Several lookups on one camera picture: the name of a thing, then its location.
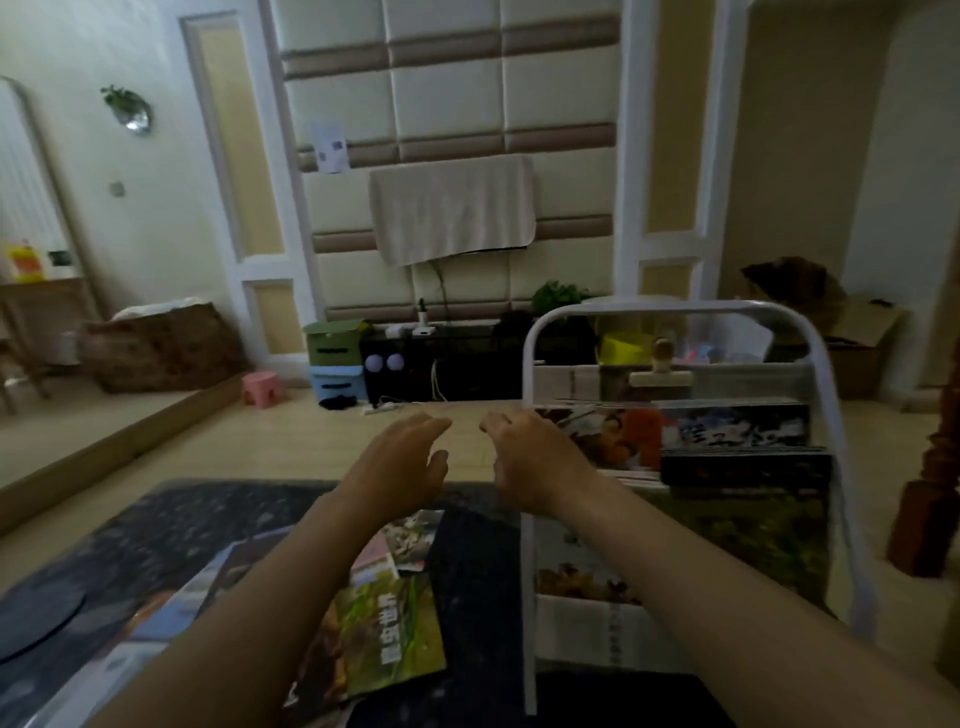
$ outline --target wall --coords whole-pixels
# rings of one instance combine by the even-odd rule
[[[909,307],[884,388],[909,396],[937,383],[949,346],[931,331],[957,276],[960,222],[960,0],[910,5],[896,29],[857,203],[843,282]],[[945,310],[945,335],[957,309]],[[928,352],[940,359],[929,365]]]
[[[842,272],[895,21],[888,3],[751,11],[721,296],[781,255]]]
[[[87,272],[109,311],[200,296],[230,313],[204,189],[181,119],[188,88],[165,56],[161,0],[4,0],[0,74],[26,87]],[[101,86],[128,86],[156,112],[135,137]],[[107,185],[121,181],[127,196]]]

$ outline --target yellow basket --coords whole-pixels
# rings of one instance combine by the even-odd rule
[[[653,361],[654,337],[636,331],[611,331],[600,341],[600,364],[650,364]]]

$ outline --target white metal rack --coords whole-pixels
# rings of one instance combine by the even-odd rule
[[[840,412],[840,400],[837,397],[830,366],[827,347],[817,329],[802,315],[778,305],[754,301],[698,301],[680,302],[666,300],[601,299],[579,305],[565,306],[550,311],[540,317],[527,335],[523,349],[523,404],[533,407],[537,404],[534,396],[534,351],[537,338],[550,322],[557,319],[577,316],[602,316],[621,313],[673,313],[673,314],[728,314],[738,313],[759,316],[764,321],[783,319],[792,324],[806,339],[810,354],[804,361],[813,370],[816,385],[816,401],[826,429],[828,448],[834,459],[834,478],[830,493],[829,518],[829,555],[831,563],[837,566],[842,560],[850,570],[852,582],[852,603],[846,620],[853,633],[862,640],[872,642],[876,635],[877,593],[869,574],[869,554],[863,534],[857,520],[856,494],[853,487],[853,473],[847,451],[847,438],[844,433]],[[521,520],[520,534],[520,574],[523,613],[523,678],[526,712],[537,712],[537,612],[538,595],[536,592],[537,574],[537,519],[524,515]],[[651,630],[651,643],[658,646],[659,655],[656,664],[649,667],[656,671],[687,672],[688,663],[677,659],[675,665],[670,655],[672,638],[652,619],[648,627]]]

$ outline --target right hand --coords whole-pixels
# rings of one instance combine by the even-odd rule
[[[599,477],[570,438],[536,412],[491,412],[480,429],[496,448],[496,490],[517,510],[561,519]]]

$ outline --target left hand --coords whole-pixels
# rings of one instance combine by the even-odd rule
[[[424,412],[393,423],[367,445],[337,490],[362,498],[381,524],[409,516],[444,487],[448,453],[437,450],[427,458],[451,424]]]

